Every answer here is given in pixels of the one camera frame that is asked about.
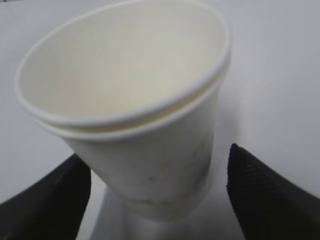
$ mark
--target white table surface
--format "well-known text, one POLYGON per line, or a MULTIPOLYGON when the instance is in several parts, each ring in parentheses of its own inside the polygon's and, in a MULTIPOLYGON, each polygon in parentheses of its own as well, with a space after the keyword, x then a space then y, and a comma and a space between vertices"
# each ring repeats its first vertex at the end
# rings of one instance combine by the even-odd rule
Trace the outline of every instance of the white table surface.
MULTIPOLYGON (((111 2, 118 1, 0 3, 0 203, 41 179, 72 154, 60 139, 38 127, 18 105, 13 76, 19 61, 40 37, 56 26, 111 2)), ((216 124, 214 154, 221 161, 221 169, 217 173, 214 190, 217 200, 212 209, 215 219, 211 224, 216 226, 213 233, 220 236, 216 239, 240 240, 241 231, 225 193, 226 163, 232 142, 320 197, 320 1, 202 2, 223 12, 233 28, 232 65, 221 90, 216 124), (231 227, 223 230, 224 225, 231 227)), ((105 189, 104 183, 93 175, 91 198, 78 240, 88 240, 95 225, 92 239, 102 239, 104 224, 112 222, 103 216, 107 205, 102 205, 105 189), (96 221, 99 212, 102 214, 96 221)), ((107 196, 104 202, 108 203, 110 198, 107 196)), ((163 226, 153 228, 160 231, 163 226)), ((139 237, 162 239, 148 234, 139 237)))

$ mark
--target black rubber pad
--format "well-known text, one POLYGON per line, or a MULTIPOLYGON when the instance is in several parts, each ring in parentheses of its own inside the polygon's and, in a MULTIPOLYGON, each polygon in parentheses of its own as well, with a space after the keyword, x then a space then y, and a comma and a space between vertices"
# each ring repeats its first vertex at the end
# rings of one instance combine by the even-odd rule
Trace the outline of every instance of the black rubber pad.
POLYGON ((230 202, 247 240, 320 240, 318 198, 236 144, 227 173, 230 202))
POLYGON ((89 167, 76 155, 71 156, 42 180, 0 205, 0 239, 76 239, 90 191, 89 167))

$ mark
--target cup rim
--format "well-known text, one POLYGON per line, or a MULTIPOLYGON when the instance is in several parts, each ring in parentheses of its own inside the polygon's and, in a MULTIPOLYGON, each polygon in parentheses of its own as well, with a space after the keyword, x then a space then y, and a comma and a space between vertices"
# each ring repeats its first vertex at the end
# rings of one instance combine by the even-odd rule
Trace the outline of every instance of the cup rim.
POLYGON ((47 35, 41 38, 27 52, 27 54, 23 57, 21 63, 17 68, 17 72, 15 74, 15 79, 14 79, 14 83, 15 83, 14 88, 15 88, 15 93, 19 102, 30 114, 32 114, 36 119, 40 120, 40 122, 44 122, 46 124, 50 124, 57 127, 92 129, 92 128, 99 128, 102 126, 112 127, 115 125, 126 124, 132 121, 144 119, 146 117, 160 113, 167 108, 171 108, 177 105, 178 103, 182 102, 183 100, 192 96, 194 93, 201 90, 205 85, 207 85, 210 81, 212 81, 212 79, 215 79, 215 77, 223 70, 224 65, 228 61, 229 54, 231 51, 230 24, 222 14, 220 14, 217 10, 205 4, 195 2, 195 1, 188 1, 188 0, 170 0, 170 1, 167 0, 167 2, 180 2, 183 4, 191 4, 198 8, 202 8, 205 11, 211 12, 211 14, 213 14, 221 23, 221 26, 224 31, 224 44, 223 44, 222 51, 219 53, 218 57, 213 61, 211 66, 202 75, 200 75, 197 79, 192 81, 192 83, 183 87, 176 94, 167 96, 160 101, 157 101, 155 103, 149 103, 133 110, 129 110, 121 113, 106 114, 104 116, 97 116, 97 117, 72 117, 72 116, 56 115, 54 113, 42 110, 39 107, 31 104, 23 95, 23 92, 20 88, 20 82, 21 82, 21 72, 26 62, 28 61, 30 56, 33 54, 33 52, 36 51, 39 46, 41 46, 46 40, 51 38, 54 34, 68 27, 69 25, 72 25, 73 23, 78 22, 79 20, 85 19, 87 17, 90 17, 99 12, 105 11, 107 9, 112 9, 112 8, 117 8, 121 6, 127 6, 127 5, 143 4, 143 3, 149 3, 149 2, 160 2, 160 1, 163 2, 163 0, 153 0, 153 1, 131 0, 131 1, 125 1, 125 2, 120 2, 116 4, 106 5, 98 9, 84 13, 78 17, 75 17, 63 23, 62 25, 58 26, 51 32, 49 32, 47 35))
POLYGON ((68 129, 68 128, 60 128, 54 125, 47 124, 41 120, 36 120, 38 124, 44 128, 46 131, 55 134, 63 139, 72 139, 72 140, 80 140, 80 141, 89 141, 89 142, 113 142, 119 141, 123 139, 129 139, 131 137, 137 137, 143 134, 147 134, 151 131, 155 131, 160 129, 163 126, 166 126, 183 116, 190 113, 192 110, 196 109, 199 105, 201 105, 208 97, 210 97, 213 92, 219 91, 219 87, 223 82, 224 74, 217 79, 217 82, 212 84, 205 92, 196 97, 189 104, 184 105, 179 108, 177 111, 165 115, 162 118, 158 118, 154 121, 147 122, 146 124, 138 125, 132 128, 125 128, 114 131, 102 131, 102 132, 90 132, 90 131, 81 131, 81 129, 68 129))

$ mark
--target paper cup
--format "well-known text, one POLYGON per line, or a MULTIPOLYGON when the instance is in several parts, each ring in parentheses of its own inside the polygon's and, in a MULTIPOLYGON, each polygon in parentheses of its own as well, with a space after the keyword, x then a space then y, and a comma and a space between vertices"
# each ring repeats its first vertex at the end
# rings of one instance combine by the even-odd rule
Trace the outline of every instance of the paper cup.
POLYGON ((173 220, 208 190, 230 38, 224 18, 196 2, 106 6, 38 42, 16 93, 131 210, 173 220))

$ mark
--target white paper cup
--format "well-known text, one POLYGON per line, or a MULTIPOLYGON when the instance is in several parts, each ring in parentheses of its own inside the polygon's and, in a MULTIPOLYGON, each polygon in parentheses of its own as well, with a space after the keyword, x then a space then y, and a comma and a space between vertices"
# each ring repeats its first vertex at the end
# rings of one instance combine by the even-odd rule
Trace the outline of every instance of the white paper cup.
POLYGON ((209 186, 230 35, 219 13, 196 2, 106 6, 38 42, 16 93, 130 209, 172 220, 209 186))

